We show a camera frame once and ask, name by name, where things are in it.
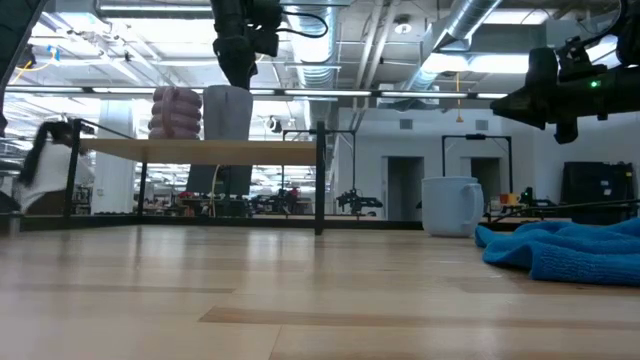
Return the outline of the silver ventilation duct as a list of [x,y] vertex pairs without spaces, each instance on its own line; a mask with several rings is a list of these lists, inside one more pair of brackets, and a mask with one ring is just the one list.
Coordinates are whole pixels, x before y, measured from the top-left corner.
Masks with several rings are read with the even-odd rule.
[[321,35],[321,38],[307,38],[292,35],[291,45],[294,61],[299,63],[297,75],[303,88],[332,88],[336,71],[330,67],[335,62],[336,26],[339,10],[335,7],[323,6],[287,6],[287,12],[308,13],[322,18],[328,27],[319,20],[311,17],[287,16],[291,28],[295,31],[311,35]]
[[430,65],[435,54],[451,44],[457,51],[467,51],[472,36],[503,0],[454,0],[449,15],[428,26],[420,47],[420,63],[404,82],[405,91],[429,89],[442,70]]

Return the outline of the wooden shelf with black frame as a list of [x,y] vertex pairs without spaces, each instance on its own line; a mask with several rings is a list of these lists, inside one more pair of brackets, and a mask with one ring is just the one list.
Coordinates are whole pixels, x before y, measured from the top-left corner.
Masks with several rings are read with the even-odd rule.
[[72,154],[67,178],[63,218],[71,217],[72,197],[79,151],[93,150],[142,164],[136,216],[143,217],[148,165],[279,165],[314,166],[314,233],[324,231],[326,192],[326,142],[323,123],[318,124],[314,142],[248,140],[158,140],[135,139],[103,125],[76,118],[73,127]]

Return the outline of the person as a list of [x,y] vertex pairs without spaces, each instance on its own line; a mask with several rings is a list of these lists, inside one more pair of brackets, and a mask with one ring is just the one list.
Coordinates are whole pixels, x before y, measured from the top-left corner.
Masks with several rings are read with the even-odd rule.
[[63,121],[40,125],[17,178],[25,215],[62,215],[72,154],[73,127]]

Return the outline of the pale blue mug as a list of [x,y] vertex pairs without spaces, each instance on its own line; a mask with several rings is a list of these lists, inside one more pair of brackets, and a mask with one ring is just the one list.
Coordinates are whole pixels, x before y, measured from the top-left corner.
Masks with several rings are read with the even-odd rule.
[[424,178],[422,225],[434,237],[470,237],[483,216],[484,195],[474,177]]

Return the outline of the grey faceted mug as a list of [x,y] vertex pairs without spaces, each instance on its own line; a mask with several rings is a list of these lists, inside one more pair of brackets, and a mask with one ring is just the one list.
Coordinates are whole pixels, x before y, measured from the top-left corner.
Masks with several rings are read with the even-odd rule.
[[214,85],[203,92],[203,126],[206,140],[247,140],[253,96],[245,89]]

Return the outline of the black storage crate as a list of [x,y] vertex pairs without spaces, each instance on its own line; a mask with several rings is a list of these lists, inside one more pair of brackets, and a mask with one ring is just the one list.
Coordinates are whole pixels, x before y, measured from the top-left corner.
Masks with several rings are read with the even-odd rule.
[[[562,173],[560,204],[634,200],[635,171],[631,163],[565,162]],[[562,210],[573,222],[611,225],[638,215],[637,203]]]

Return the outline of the blue cloth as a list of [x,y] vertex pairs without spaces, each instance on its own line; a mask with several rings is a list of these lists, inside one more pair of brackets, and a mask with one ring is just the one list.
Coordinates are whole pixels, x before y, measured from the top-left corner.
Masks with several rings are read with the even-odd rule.
[[475,230],[485,263],[533,280],[640,287],[640,218],[608,226],[536,222],[511,234]]

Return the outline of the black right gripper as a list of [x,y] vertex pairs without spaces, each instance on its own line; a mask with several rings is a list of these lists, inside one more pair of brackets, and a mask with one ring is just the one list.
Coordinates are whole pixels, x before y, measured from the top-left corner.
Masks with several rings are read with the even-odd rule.
[[620,86],[623,69],[607,71],[595,77],[558,85],[547,96],[544,87],[522,88],[490,103],[494,115],[514,120],[540,130],[554,121],[554,138],[558,144],[571,143],[578,137],[579,117],[608,119],[610,114],[624,113],[625,100]]

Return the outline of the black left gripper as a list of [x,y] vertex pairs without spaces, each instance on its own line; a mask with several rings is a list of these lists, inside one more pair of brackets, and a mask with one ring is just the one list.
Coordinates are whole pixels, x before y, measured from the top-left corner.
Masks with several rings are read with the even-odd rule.
[[249,90],[255,52],[249,39],[254,0],[210,0],[217,34],[213,43],[219,66],[231,86]]

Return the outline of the lilac ribbed mug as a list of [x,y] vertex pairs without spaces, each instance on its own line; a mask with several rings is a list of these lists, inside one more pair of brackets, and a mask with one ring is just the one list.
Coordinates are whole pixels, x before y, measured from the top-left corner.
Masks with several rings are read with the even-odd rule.
[[197,140],[201,131],[201,97],[188,88],[163,86],[153,93],[150,139]]

